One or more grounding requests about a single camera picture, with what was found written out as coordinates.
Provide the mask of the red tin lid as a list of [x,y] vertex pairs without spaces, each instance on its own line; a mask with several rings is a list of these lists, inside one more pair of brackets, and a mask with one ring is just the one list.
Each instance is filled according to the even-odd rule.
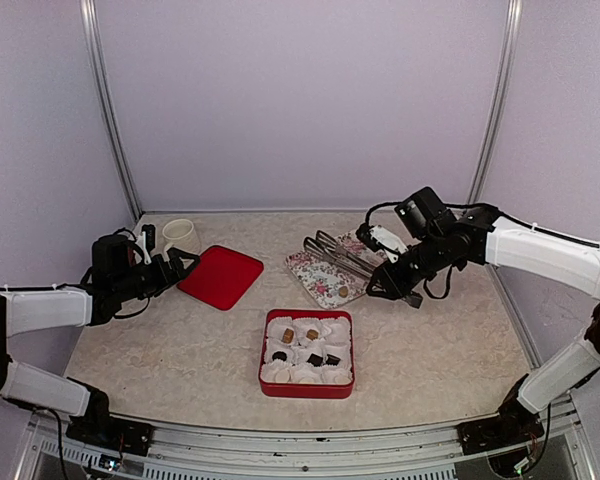
[[253,257],[220,245],[206,249],[193,272],[177,287],[221,311],[232,309],[264,270]]

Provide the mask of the small black chocolate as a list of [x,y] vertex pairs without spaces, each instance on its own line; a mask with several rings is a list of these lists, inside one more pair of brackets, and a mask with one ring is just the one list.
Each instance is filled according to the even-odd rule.
[[341,362],[341,359],[335,355],[328,354],[325,360],[325,364],[329,366],[337,366]]

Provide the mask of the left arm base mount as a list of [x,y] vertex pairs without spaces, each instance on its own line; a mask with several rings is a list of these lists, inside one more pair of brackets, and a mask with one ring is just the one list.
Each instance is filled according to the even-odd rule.
[[154,427],[148,423],[116,417],[104,429],[84,422],[72,421],[66,430],[67,437],[72,440],[142,457],[148,455],[153,433]]

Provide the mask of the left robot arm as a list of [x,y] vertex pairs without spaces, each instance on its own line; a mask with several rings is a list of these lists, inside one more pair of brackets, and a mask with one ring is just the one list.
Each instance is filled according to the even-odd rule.
[[120,434],[102,390],[64,375],[81,331],[128,320],[124,306],[150,303],[184,281],[197,254],[168,242],[155,249],[155,229],[121,228],[98,238],[91,264],[76,283],[0,287],[0,399],[64,413],[73,427],[101,445]]

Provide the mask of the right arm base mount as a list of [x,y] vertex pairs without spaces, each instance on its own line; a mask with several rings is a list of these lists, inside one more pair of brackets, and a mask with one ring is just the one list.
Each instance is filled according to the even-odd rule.
[[500,416],[462,422],[456,430],[464,455],[517,445],[545,434],[542,422],[538,418],[521,424],[512,417]]

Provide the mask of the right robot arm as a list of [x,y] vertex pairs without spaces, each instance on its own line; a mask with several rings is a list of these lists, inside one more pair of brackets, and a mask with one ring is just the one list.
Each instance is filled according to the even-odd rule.
[[538,414],[600,370],[600,241],[574,237],[525,222],[488,203],[444,202],[430,187],[385,204],[402,222],[413,244],[364,219],[357,238],[385,261],[372,273],[371,297],[405,300],[419,307],[430,296],[439,272],[469,264],[491,268],[501,280],[516,276],[551,293],[575,294],[593,308],[574,327],[575,338],[556,350],[511,390],[493,419],[491,433],[503,444],[515,442]]

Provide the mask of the brown chocolate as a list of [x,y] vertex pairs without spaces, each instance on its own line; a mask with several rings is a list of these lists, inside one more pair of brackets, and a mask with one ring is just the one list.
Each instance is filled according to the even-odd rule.
[[291,343],[293,342],[293,340],[294,340],[294,337],[295,337],[295,332],[294,332],[292,329],[290,329],[290,328],[287,328],[287,329],[286,329],[286,330],[283,332],[283,335],[282,335],[282,339],[281,339],[281,341],[282,341],[284,344],[291,344]]

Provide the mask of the dark chocolate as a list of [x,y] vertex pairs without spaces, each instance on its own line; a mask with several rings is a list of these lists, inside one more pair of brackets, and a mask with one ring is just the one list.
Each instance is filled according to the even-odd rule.
[[320,367],[323,365],[324,359],[322,356],[319,356],[317,354],[311,354],[306,360],[306,362],[314,367]]

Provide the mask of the steel serving tongs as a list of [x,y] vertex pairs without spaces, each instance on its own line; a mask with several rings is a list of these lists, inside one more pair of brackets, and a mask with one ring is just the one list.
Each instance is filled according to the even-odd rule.
[[322,230],[317,230],[314,237],[305,237],[304,251],[318,260],[327,262],[340,270],[369,283],[375,266],[349,252],[334,237]]

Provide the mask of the black round chocolate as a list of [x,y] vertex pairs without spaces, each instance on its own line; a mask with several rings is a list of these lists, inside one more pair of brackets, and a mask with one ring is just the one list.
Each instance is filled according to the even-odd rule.
[[282,362],[286,362],[287,361],[287,354],[283,351],[277,351],[272,355],[272,359],[273,360],[279,360]]

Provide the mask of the white round chocolate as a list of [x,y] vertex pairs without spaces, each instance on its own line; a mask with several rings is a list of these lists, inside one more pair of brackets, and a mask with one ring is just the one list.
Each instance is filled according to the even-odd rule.
[[280,370],[274,375],[274,382],[279,384],[288,383],[291,379],[290,372],[288,370]]

